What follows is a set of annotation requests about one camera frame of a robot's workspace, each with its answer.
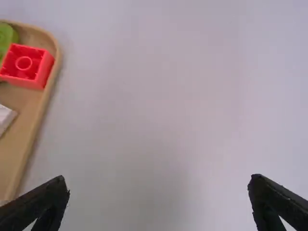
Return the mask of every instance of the lego stud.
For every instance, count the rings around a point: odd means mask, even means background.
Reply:
[[[32,59],[30,59],[28,56],[21,56],[16,60],[15,66],[20,71],[26,71],[30,69],[32,63]]]

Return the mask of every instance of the white table surface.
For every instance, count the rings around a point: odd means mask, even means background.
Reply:
[[[308,198],[307,1],[0,4],[64,50],[21,189],[64,175],[61,230],[255,231],[253,173]]]

